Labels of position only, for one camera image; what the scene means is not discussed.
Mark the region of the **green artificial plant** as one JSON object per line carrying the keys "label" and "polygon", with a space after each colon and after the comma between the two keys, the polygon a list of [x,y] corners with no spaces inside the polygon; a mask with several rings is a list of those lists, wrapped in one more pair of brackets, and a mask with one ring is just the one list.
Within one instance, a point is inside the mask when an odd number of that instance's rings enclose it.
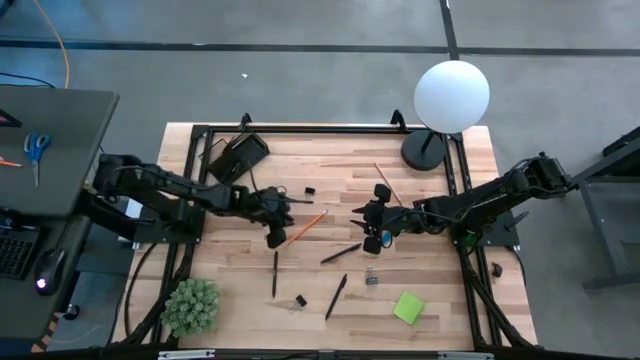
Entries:
{"label": "green artificial plant", "polygon": [[219,289],[202,279],[181,281],[165,302],[161,323],[175,337],[200,335],[216,328]]}

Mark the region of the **black aluminium table frame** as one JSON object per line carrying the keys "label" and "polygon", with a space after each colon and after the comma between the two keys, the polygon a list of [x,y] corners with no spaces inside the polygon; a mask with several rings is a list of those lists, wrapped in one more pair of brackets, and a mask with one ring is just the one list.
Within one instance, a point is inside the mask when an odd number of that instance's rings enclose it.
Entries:
{"label": "black aluminium table frame", "polygon": [[[398,237],[379,255],[356,250],[320,262],[361,243],[361,220],[352,212],[384,180],[377,162],[404,205],[462,192],[498,175],[489,131],[467,129],[449,144],[450,160],[429,172],[401,159],[404,134],[395,125],[255,124],[270,154],[242,178],[245,185],[277,185],[292,199],[292,238],[316,216],[328,214],[290,246],[268,248],[263,227],[239,218],[208,216],[195,248],[191,274],[217,285],[216,328],[182,341],[185,348],[323,350],[469,350],[475,337],[506,344],[480,297],[463,284],[460,253],[448,233]],[[305,188],[316,189],[313,196]],[[279,252],[277,294],[272,298],[274,252]],[[374,268],[377,285],[365,283]],[[346,286],[331,317],[324,317],[344,274]],[[410,326],[393,308],[403,292],[426,303]],[[306,307],[289,313],[295,297]]]}

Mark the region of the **right arm's black gripper body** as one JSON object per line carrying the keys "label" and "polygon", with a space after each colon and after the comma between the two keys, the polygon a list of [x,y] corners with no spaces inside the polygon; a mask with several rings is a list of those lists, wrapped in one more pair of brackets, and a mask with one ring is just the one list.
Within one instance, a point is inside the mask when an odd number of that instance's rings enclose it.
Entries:
{"label": "right arm's black gripper body", "polygon": [[363,250],[367,253],[378,255],[381,252],[383,231],[390,232],[393,239],[403,232],[421,234],[425,231],[424,205],[415,202],[413,207],[387,207],[386,204],[390,201],[391,195],[386,185],[375,185],[375,199],[369,201],[372,203],[372,210],[368,217],[363,217],[362,221],[371,226],[371,232],[364,233],[366,237]]}

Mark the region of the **orange pencil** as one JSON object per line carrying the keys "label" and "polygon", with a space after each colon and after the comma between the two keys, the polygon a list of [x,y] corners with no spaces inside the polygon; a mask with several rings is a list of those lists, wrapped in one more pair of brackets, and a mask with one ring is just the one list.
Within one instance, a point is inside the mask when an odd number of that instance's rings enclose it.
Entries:
{"label": "orange pencil", "polygon": [[304,228],[302,228],[298,233],[296,233],[291,239],[289,239],[285,246],[288,247],[290,246],[293,242],[295,242],[296,240],[298,240],[302,235],[304,235],[309,229],[311,229],[313,226],[315,226],[320,220],[322,220],[327,214],[328,214],[328,209],[325,209],[322,213],[320,213],[318,216],[316,216],[312,221],[310,221],[307,225],[305,225]]}

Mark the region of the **left arm's black gripper body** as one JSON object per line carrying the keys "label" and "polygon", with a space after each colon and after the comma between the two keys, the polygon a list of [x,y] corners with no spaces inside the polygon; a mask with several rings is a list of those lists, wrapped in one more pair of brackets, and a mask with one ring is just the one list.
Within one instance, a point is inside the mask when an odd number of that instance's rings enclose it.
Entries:
{"label": "left arm's black gripper body", "polygon": [[285,195],[273,186],[250,192],[246,186],[233,185],[231,190],[229,213],[232,216],[268,227],[266,242],[270,249],[279,247],[287,240],[285,228],[292,225],[286,224],[285,217],[290,215],[291,207]]}

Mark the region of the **natural wood pencil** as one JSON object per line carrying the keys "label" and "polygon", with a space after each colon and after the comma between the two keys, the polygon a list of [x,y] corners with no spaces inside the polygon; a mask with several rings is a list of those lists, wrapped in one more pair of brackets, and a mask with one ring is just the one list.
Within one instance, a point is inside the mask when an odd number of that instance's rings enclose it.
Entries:
{"label": "natural wood pencil", "polygon": [[391,182],[389,181],[389,179],[387,178],[387,176],[385,175],[385,173],[383,172],[382,168],[379,166],[379,164],[377,162],[374,162],[374,166],[377,169],[378,173],[380,174],[380,176],[382,177],[382,179],[384,180],[386,186],[390,189],[391,193],[393,194],[393,196],[395,197],[395,199],[398,201],[398,203],[401,206],[405,206],[401,197],[398,195],[398,193],[396,192],[396,190],[394,189],[393,185],[391,184]]}

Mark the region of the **blue handled scissors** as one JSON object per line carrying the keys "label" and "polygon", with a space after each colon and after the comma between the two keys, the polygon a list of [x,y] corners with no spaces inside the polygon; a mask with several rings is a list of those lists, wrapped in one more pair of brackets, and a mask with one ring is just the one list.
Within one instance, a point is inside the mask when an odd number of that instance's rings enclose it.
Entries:
{"label": "blue handled scissors", "polygon": [[34,177],[34,187],[39,188],[39,164],[44,151],[49,147],[51,138],[47,134],[32,132],[26,135],[23,149],[31,164]]}

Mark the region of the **white globe table lamp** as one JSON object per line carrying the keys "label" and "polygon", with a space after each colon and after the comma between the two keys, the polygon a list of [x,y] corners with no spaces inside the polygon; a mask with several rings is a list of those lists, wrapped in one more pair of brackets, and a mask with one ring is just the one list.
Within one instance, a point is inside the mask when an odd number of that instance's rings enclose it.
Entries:
{"label": "white globe table lamp", "polygon": [[434,65],[422,75],[414,91],[414,110],[425,128],[407,135],[401,158],[415,170],[437,168],[446,154],[442,137],[476,125],[489,102],[489,82],[475,65],[461,60]]}

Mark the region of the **green sticky note pad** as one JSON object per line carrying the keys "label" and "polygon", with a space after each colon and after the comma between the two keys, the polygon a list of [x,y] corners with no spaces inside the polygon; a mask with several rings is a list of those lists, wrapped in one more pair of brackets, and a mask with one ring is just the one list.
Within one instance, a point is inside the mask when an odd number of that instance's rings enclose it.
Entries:
{"label": "green sticky note pad", "polygon": [[417,296],[409,292],[403,292],[397,300],[392,313],[404,323],[413,326],[420,317],[425,305],[426,303]]}

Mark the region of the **dark metal cart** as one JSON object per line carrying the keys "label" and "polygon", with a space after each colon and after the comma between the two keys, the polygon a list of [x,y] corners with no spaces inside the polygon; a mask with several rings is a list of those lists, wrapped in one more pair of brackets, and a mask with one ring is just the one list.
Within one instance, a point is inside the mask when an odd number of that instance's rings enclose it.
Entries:
{"label": "dark metal cart", "polygon": [[640,126],[602,150],[602,158],[572,178],[581,193],[595,238],[611,273],[583,283],[586,291],[640,285],[640,260],[627,247],[640,248]]}

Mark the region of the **grey side desk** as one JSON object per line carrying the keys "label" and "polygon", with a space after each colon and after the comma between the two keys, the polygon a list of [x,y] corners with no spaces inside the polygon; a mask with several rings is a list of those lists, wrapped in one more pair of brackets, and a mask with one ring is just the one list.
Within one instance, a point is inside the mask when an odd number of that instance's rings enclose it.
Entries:
{"label": "grey side desk", "polygon": [[[0,86],[0,109],[22,126],[0,127],[0,156],[23,167],[0,166],[0,212],[40,230],[34,260],[48,249],[66,252],[62,280],[40,296],[31,266],[23,280],[0,278],[0,357],[19,356],[47,335],[56,312],[67,307],[78,258],[91,228],[75,208],[119,96],[111,91]],[[23,145],[27,134],[51,138],[39,164],[39,188]]]}

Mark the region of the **black keyboard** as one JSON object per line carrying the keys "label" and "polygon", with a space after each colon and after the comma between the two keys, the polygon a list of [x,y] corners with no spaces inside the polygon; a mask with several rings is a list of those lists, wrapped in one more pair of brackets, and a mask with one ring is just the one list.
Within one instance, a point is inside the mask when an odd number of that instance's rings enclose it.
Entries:
{"label": "black keyboard", "polygon": [[0,278],[23,280],[40,244],[38,229],[0,229]]}

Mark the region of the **silver aluminium bar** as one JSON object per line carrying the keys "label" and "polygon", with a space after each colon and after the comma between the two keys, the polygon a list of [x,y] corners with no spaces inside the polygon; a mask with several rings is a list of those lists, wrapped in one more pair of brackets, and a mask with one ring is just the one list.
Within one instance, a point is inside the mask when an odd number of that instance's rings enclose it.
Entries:
{"label": "silver aluminium bar", "polygon": [[215,356],[213,349],[174,350],[159,352],[157,360],[204,360],[214,359]]}
{"label": "silver aluminium bar", "polygon": [[491,353],[458,352],[458,351],[439,352],[437,359],[438,360],[495,360],[494,355]]}

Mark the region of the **black computer mouse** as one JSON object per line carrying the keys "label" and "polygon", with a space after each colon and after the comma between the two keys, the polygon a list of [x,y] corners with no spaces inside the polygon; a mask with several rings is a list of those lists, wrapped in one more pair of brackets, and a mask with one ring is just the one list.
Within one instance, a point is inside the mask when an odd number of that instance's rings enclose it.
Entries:
{"label": "black computer mouse", "polygon": [[58,290],[65,257],[66,252],[62,248],[52,248],[38,258],[34,268],[34,286],[40,296],[50,296]]}

